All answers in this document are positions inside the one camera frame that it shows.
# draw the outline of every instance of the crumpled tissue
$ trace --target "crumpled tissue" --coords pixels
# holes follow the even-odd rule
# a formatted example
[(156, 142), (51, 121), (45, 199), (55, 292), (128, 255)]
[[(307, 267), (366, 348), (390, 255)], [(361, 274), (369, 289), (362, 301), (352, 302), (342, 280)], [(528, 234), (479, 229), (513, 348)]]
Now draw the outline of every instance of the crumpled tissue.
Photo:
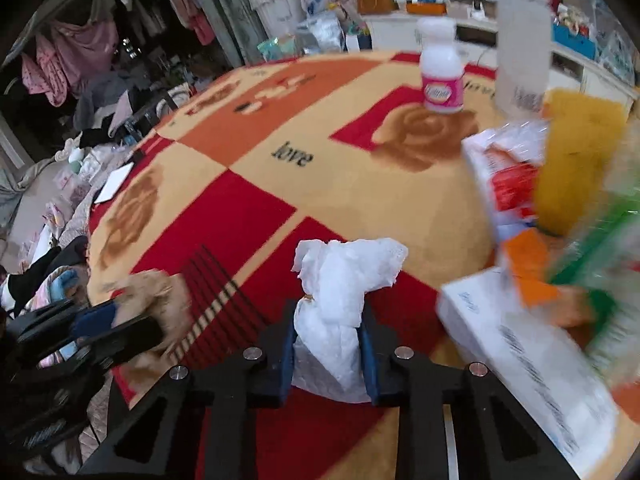
[(408, 249), (391, 238), (341, 243), (302, 240), (293, 272), (306, 296), (296, 306), (292, 384), (341, 402), (369, 402), (357, 327), (364, 295), (392, 286)]

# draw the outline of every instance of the white plastic bottle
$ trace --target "white plastic bottle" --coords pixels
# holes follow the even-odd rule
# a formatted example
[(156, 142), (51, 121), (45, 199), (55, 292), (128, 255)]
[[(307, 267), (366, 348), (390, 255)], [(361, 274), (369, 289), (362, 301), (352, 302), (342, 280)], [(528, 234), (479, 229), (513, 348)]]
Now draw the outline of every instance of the white plastic bottle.
[(424, 105), (441, 114), (459, 112), (463, 107), (465, 66), (456, 48), (456, 21), (421, 18), (418, 31), (424, 45), (420, 55)]

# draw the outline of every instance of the blue container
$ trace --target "blue container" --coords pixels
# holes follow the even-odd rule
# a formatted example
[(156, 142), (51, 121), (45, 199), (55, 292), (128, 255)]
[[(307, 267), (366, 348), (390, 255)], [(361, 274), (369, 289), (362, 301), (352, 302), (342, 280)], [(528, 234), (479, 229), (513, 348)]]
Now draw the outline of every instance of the blue container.
[(554, 41), (567, 46), (571, 50), (575, 50), (589, 59), (594, 59), (596, 57), (596, 44), (589, 38), (585, 38), (580, 34), (573, 36), (569, 32), (569, 28), (564, 25), (556, 25), (554, 23)]

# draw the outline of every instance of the orange container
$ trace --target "orange container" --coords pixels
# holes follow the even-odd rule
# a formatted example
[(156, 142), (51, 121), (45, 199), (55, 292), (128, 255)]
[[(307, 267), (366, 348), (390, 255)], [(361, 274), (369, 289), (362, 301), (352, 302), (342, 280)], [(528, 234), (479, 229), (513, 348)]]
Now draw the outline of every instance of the orange container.
[(395, 0), (357, 0), (360, 14), (389, 14), (398, 8)]
[(431, 2), (408, 3), (406, 11), (409, 14), (422, 14), (423, 16), (443, 16), (447, 13), (447, 6)]

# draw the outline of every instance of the metal screw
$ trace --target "metal screw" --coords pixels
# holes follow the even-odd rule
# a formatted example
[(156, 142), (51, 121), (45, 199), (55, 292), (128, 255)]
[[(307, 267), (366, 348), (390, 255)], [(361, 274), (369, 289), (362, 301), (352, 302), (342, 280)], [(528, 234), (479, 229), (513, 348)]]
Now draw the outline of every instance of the metal screw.
[(81, 349), (79, 349), (76, 352), (76, 359), (80, 360), (80, 359), (84, 358), (89, 353), (90, 349), (91, 349), (90, 346), (83, 346)]
[(169, 377), (171, 377), (174, 381), (180, 381), (189, 375), (189, 369), (186, 366), (177, 365), (169, 370)]
[(469, 365), (469, 371), (476, 377), (484, 377), (489, 373), (489, 368), (484, 363), (476, 361)]
[(262, 357), (262, 350), (260, 350), (257, 346), (249, 346), (246, 348), (244, 352), (242, 352), (242, 357), (244, 357), (247, 361), (255, 361)]
[(69, 390), (58, 390), (53, 400), (57, 405), (63, 406), (69, 400)]
[(411, 359), (414, 356), (414, 350), (408, 346), (399, 346), (394, 351), (398, 359)]

